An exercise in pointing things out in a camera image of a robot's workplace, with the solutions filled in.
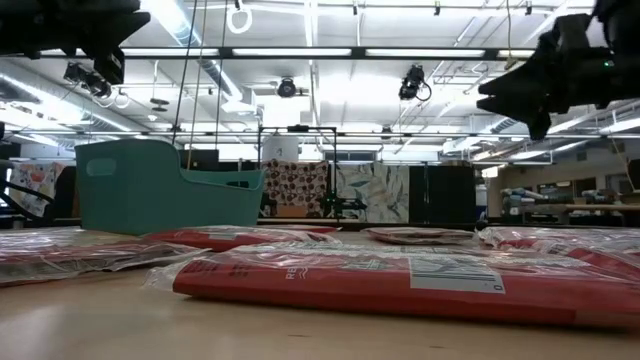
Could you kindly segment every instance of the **teal plastic basket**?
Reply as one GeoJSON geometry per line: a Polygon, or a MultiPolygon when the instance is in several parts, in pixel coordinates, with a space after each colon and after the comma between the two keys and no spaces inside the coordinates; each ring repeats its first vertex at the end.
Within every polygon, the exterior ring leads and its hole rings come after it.
{"type": "Polygon", "coordinates": [[[183,170],[176,149],[157,140],[81,145],[76,160],[84,229],[142,235],[258,220],[262,171],[183,170]]]}

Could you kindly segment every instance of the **ceiling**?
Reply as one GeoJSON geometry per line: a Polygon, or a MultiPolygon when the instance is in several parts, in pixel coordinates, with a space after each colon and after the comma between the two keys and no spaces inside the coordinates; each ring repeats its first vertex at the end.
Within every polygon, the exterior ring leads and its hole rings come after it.
{"type": "MultiPolygon", "coordinates": [[[[215,48],[403,46],[506,49],[509,44],[514,48],[534,48],[537,37],[551,27],[555,17],[590,12],[593,2],[532,0],[532,14],[525,15],[527,1],[510,0],[509,20],[506,0],[442,0],[439,16],[434,16],[434,1],[244,0],[240,2],[243,11],[232,16],[234,26],[243,26],[247,12],[251,13],[252,21],[247,24],[246,31],[236,34],[225,21],[229,19],[229,13],[236,12],[234,1],[142,0],[143,8],[149,9],[153,18],[122,45],[180,46],[175,35],[171,34],[171,24],[167,22],[182,20],[190,24],[195,11],[195,29],[202,40],[200,43],[215,48]],[[354,4],[357,5],[357,15],[354,15],[354,4]]],[[[603,41],[597,24],[592,26],[589,36],[594,44],[603,41]]],[[[68,61],[63,58],[34,61],[3,59],[0,60],[0,71],[19,73],[20,76],[16,76],[18,81],[58,99],[64,98],[62,102],[72,103],[84,112],[99,113],[98,121],[65,124],[64,120],[58,119],[50,121],[50,128],[46,123],[30,127],[18,122],[10,129],[59,130],[62,126],[63,129],[87,131],[167,131],[177,121],[184,131],[190,131],[191,124],[195,122],[196,131],[215,131],[218,128],[222,132],[255,132],[259,121],[263,121],[265,126],[302,123],[336,126],[347,132],[379,132],[382,126],[393,126],[394,131],[405,133],[466,134],[487,132],[492,125],[504,120],[475,107],[479,98],[477,85],[505,72],[505,64],[498,61],[323,59],[310,64],[307,59],[223,60],[218,66],[229,82],[243,92],[242,102],[251,105],[252,111],[246,108],[234,111],[231,108],[233,104],[225,108],[227,99],[218,92],[216,82],[197,60],[157,61],[152,56],[145,60],[127,60],[125,83],[114,88],[113,95],[104,100],[91,99],[87,92],[63,79],[68,61]],[[423,66],[432,86],[433,96],[426,103],[400,101],[398,98],[401,79],[413,64],[423,66]],[[279,99],[274,85],[283,77],[293,78],[297,87],[305,89],[305,96],[279,99]],[[155,105],[150,103],[150,99],[153,97],[170,102],[166,112],[152,110],[155,105]],[[312,99],[315,101],[315,113],[312,99]]],[[[91,66],[91,62],[86,60],[71,61],[91,66]]],[[[613,104],[620,108],[620,114],[624,114],[622,118],[635,111],[635,106],[625,105],[628,103],[613,104]]],[[[553,123],[558,125],[578,118],[580,121],[575,121],[574,126],[558,134],[597,133],[598,128],[611,123],[611,116],[609,112],[600,112],[596,123],[594,111],[593,107],[576,107],[568,114],[555,116],[553,123]]],[[[515,124],[500,134],[522,135],[526,132],[522,124],[515,124]]],[[[65,146],[73,145],[74,141],[75,144],[86,141],[82,136],[47,136],[65,146]]],[[[123,136],[127,135],[96,138],[108,140],[123,136]]],[[[34,142],[28,136],[13,137],[12,141],[34,142]]],[[[193,139],[195,148],[210,147],[214,141],[212,136],[195,136],[193,139]]],[[[251,144],[257,141],[257,135],[219,136],[218,141],[223,144],[244,143],[247,148],[253,148],[251,144]]],[[[190,142],[189,136],[177,139],[179,146],[190,142]]],[[[526,139],[472,139],[460,135],[388,141],[379,137],[349,137],[341,138],[339,142],[352,145],[385,143],[393,148],[396,155],[402,151],[410,152],[413,146],[414,151],[440,149],[451,157],[487,160],[508,159],[514,154],[530,152],[531,147],[549,151],[553,150],[553,144],[559,147],[575,141],[532,144],[526,139]]]]}

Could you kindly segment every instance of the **wall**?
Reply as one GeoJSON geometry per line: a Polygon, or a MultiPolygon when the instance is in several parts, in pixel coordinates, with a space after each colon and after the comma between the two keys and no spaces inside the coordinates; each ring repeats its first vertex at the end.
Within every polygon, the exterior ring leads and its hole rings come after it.
{"type": "Polygon", "coordinates": [[[558,158],[557,164],[542,167],[509,167],[500,171],[503,188],[535,186],[559,181],[596,178],[596,185],[606,187],[606,176],[625,172],[625,161],[640,158],[640,141],[625,142],[626,151],[614,154],[603,144],[602,147],[587,149],[587,160],[578,162],[576,153],[570,152],[558,158]]]}

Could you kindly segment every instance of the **table surface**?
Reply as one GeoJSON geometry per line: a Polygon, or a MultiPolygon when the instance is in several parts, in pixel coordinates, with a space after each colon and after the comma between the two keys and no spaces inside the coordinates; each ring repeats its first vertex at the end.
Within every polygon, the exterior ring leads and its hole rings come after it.
{"type": "MultiPolygon", "coordinates": [[[[368,243],[345,233],[349,243],[368,243]]],[[[0,359],[637,359],[640,334],[200,301],[146,270],[0,289],[0,359]]]]}

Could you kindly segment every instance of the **red package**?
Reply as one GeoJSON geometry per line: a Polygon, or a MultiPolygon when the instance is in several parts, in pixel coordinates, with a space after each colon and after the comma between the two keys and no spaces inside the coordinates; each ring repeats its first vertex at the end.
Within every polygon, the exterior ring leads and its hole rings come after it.
{"type": "Polygon", "coordinates": [[[340,230],[331,226],[316,226],[316,225],[296,225],[296,224],[274,224],[274,225],[261,225],[261,228],[265,229],[279,229],[279,230],[293,230],[293,231],[308,231],[319,234],[328,234],[340,230]]]}
{"type": "Polygon", "coordinates": [[[303,231],[287,231],[242,226],[202,226],[147,234],[145,240],[159,240],[174,244],[212,249],[222,252],[242,245],[269,242],[309,241],[339,244],[329,235],[303,231]]]}
{"type": "Polygon", "coordinates": [[[0,234],[0,287],[179,261],[203,251],[76,228],[0,234]]]}
{"type": "Polygon", "coordinates": [[[640,232],[634,229],[488,227],[478,237],[499,250],[569,256],[640,279],[640,232]]]}
{"type": "Polygon", "coordinates": [[[450,229],[391,227],[362,231],[375,240],[401,245],[457,245],[473,239],[472,232],[450,229]]]}
{"type": "Polygon", "coordinates": [[[202,298],[553,325],[640,324],[640,283],[533,252],[310,243],[243,246],[153,269],[202,298]]]}

